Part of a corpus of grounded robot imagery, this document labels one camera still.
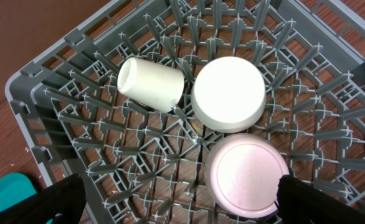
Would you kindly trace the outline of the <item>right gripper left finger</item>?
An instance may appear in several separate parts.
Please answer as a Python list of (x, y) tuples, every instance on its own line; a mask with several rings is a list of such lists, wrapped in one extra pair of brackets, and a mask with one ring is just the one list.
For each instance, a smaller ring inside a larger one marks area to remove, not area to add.
[(72, 174), (0, 212), (0, 223), (79, 223), (87, 203), (82, 176)]

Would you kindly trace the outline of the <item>small white plate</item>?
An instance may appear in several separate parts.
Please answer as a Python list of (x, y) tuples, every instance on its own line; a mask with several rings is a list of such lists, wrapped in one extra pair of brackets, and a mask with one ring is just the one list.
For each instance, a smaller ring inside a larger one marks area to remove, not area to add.
[(260, 218), (277, 210), (278, 183), (288, 175), (287, 163), (266, 140), (233, 134), (216, 143), (204, 165), (209, 194), (230, 213)]

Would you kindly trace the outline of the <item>white bowl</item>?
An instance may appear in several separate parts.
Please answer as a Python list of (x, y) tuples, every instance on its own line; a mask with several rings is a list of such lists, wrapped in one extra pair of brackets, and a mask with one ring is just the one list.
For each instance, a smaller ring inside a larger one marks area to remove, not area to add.
[(236, 133), (253, 126), (266, 104), (260, 70), (239, 57), (221, 57), (198, 73), (191, 92), (198, 120), (209, 129)]

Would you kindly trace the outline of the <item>white cup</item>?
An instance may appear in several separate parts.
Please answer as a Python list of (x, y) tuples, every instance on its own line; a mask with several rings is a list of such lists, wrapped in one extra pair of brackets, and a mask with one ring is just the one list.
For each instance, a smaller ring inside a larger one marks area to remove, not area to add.
[(167, 113), (182, 96), (184, 75), (178, 69), (132, 57), (120, 68), (117, 88), (121, 94)]

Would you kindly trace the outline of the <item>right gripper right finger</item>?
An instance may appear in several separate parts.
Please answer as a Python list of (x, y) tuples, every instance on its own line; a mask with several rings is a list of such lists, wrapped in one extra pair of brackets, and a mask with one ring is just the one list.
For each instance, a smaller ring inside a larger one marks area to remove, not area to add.
[(365, 224), (365, 214), (291, 175), (279, 180), (275, 205), (287, 224)]

